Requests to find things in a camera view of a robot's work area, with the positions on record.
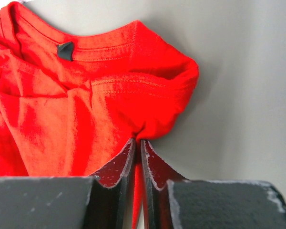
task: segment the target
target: stitching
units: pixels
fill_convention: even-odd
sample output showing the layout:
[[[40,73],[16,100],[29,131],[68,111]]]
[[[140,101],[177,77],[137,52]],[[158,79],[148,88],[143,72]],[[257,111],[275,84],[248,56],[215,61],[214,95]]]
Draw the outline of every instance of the stitching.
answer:
[[[171,86],[168,86],[168,85],[165,85],[165,84],[152,83],[152,82],[144,81],[144,80],[128,80],[128,79],[101,80],[101,81],[93,82],[92,85],[93,86],[98,86],[100,84],[117,83],[117,82],[119,82],[119,83],[142,83],[142,84],[147,84],[147,85],[151,85],[151,86],[154,86],[154,87],[166,87],[167,89],[171,89],[171,90],[174,90],[174,91],[179,91],[179,90],[182,91],[182,90],[186,90],[188,88],[193,87],[192,84],[188,84],[187,86],[182,87],[182,88],[172,88]]]
[[[49,42],[51,42],[52,44],[54,45],[58,45],[60,43],[52,40],[51,38],[47,37],[46,35],[44,35],[43,33],[41,33],[40,31],[38,31],[32,24],[30,24],[26,19],[24,19],[22,16],[18,15],[19,18],[21,20],[23,20],[23,23],[25,23],[27,26],[31,27],[31,29],[34,29],[38,32],[38,34],[40,34],[43,39],[46,39],[48,40]],[[96,49],[77,49],[81,52],[97,52],[97,51],[107,51],[107,50],[114,50],[114,49],[119,49],[119,48],[122,48],[122,47],[127,47],[127,46],[130,46],[130,44],[126,43],[126,44],[121,44],[121,45],[117,45],[117,46],[113,46],[113,47],[103,47],[103,48],[96,48]]]
[[[2,27],[2,14],[1,14],[1,12],[0,12],[0,28],[1,28],[1,32],[2,32],[3,38],[4,38],[4,40],[6,40],[5,34],[4,34],[4,30],[3,30],[3,27]]]
[[[166,86],[164,84],[152,83],[152,82],[148,82],[148,81],[144,81],[144,80],[127,80],[127,79],[101,80],[101,81],[96,81],[96,82],[92,83],[92,85],[94,86],[94,85],[100,85],[103,83],[116,83],[116,82],[143,83],[143,84],[148,84],[148,85],[152,85],[155,87],[165,87]]]
[[[94,94],[138,94],[138,91],[99,91],[94,92]],[[163,96],[159,94],[153,94],[153,93],[143,93],[148,94],[151,96],[161,97],[161,98],[172,98],[173,96]]]
[[[89,89],[90,89],[90,95],[89,95],[89,103],[90,103],[90,106],[92,107],[92,84],[91,84],[91,77],[89,79]]]
[[[112,60],[118,60],[122,58],[127,58],[128,56],[121,56],[121,57],[115,57],[115,58],[102,58],[102,59],[74,59],[75,61],[112,61]]]
[[[120,45],[116,45],[116,46],[112,46],[112,47],[103,47],[103,48],[95,48],[95,49],[80,49],[78,48],[77,50],[81,51],[81,52],[97,52],[97,51],[107,51],[107,50],[112,50],[112,49],[119,49],[122,47],[128,47],[130,46],[130,44],[120,44]]]

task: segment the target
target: clothing label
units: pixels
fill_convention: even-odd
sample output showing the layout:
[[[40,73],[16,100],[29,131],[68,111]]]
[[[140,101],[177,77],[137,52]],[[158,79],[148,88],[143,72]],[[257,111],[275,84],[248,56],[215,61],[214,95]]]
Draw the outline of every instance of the clothing label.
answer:
[[[67,42],[64,44],[57,45],[57,55],[65,60],[73,61],[72,53],[74,50],[73,42]]]

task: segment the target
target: t-shirt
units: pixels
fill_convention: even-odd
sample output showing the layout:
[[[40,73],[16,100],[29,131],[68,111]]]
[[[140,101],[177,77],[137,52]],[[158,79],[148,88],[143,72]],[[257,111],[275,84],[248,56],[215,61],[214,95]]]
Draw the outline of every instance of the t-shirt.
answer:
[[[58,48],[72,42],[71,59]],[[0,176],[87,176],[129,138],[167,134],[198,78],[191,58],[133,21],[65,34],[18,2],[0,10]],[[136,166],[133,224],[141,206]]]

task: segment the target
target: gray wall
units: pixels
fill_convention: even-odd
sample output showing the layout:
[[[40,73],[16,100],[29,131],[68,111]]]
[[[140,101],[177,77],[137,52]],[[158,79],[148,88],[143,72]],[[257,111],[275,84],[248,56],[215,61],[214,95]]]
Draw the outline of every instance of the gray wall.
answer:
[[[153,142],[157,152],[188,178],[267,180],[286,198],[286,0],[26,5],[77,35],[140,19],[194,58],[201,70],[198,87],[172,132]]]

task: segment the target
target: wrinkled fabric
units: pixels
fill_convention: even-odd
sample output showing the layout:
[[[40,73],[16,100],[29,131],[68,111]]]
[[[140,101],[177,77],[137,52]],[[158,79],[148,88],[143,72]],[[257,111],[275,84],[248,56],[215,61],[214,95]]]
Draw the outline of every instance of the wrinkled fabric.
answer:
[[[73,61],[57,45],[74,43]],[[127,140],[167,134],[198,66],[140,21],[65,34],[17,2],[0,11],[0,176],[87,176]],[[142,199],[135,174],[133,226]]]

